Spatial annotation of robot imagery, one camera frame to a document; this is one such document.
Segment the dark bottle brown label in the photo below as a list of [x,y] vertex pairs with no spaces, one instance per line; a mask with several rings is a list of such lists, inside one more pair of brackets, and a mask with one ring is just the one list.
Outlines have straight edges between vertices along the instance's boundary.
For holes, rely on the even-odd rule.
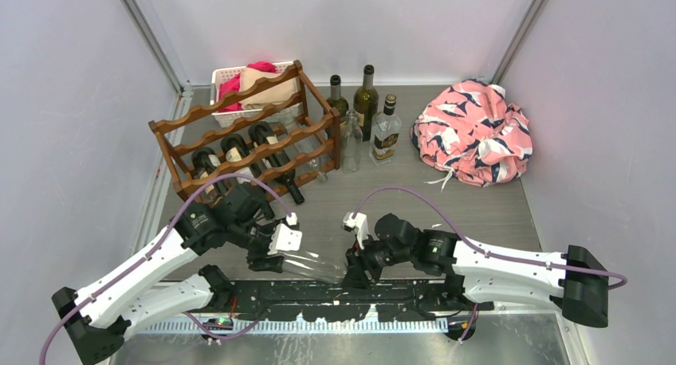
[[[191,161],[200,179],[204,179],[215,172],[221,164],[215,151],[210,147],[201,147],[195,150],[191,155]],[[215,182],[209,185],[205,192],[211,201],[216,201],[226,194],[227,187],[223,181]]]

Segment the dark bottle white label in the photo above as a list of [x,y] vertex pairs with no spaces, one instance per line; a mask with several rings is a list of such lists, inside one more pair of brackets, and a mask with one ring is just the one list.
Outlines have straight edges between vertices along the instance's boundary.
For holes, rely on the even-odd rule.
[[[259,121],[252,124],[248,129],[248,134],[256,147],[264,144],[273,145],[279,142],[272,127],[265,121]],[[269,155],[265,158],[265,161],[268,168],[279,168],[289,163],[290,158],[284,150],[280,150],[279,152]],[[293,201],[297,205],[301,205],[305,202],[305,197],[296,185],[295,177],[296,172],[292,169],[275,178],[275,181],[285,186]]]

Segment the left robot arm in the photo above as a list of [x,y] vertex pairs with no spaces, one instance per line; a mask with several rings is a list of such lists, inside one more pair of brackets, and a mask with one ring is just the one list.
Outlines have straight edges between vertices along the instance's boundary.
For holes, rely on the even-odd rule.
[[149,293],[174,270],[226,243],[250,253],[267,253],[276,223],[260,227],[255,215],[268,197],[280,195],[261,180],[245,176],[214,205],[196,202],[199,193],[228,179],[220,175],[198,188],[170,223],[124,263],[83,288],[64,287],[52,296],[60,316],[46,339],[39,362],[45,363],[53,338],[64,329],[83,364],[98,364],[144,328],[179,313],[228,308],[234,287],[216,265],[206,265],[186,280]]

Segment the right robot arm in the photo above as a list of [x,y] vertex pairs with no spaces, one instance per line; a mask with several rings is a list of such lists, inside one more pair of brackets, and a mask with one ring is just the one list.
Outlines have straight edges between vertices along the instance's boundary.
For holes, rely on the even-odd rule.
[[347,213],[342,227],[356,239],[346,252],[346,288],[369,288],[386,267],[410,263],[426,275],[444,277],[442,298],[455,310],[489,302],[531,304],[558,308],[576,324],[608,326],[609,276],[584,247],[570,245],[564,253],[509,249],[421,230],[393,214],[377,221],[374,236],[365,214]]

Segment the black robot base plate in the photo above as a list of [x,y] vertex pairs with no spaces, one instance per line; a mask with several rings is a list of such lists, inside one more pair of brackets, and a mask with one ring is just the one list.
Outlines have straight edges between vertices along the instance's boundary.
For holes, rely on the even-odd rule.
[[426,321],[471,311],[473,303],[453,296],[445,281],[386,280],[367,289],[341,288],[318,281],[235,281],[221,304],[196,312],[233,313],[244,320],[262,317],[291,322],[365,320],[371,308],[379,322]]

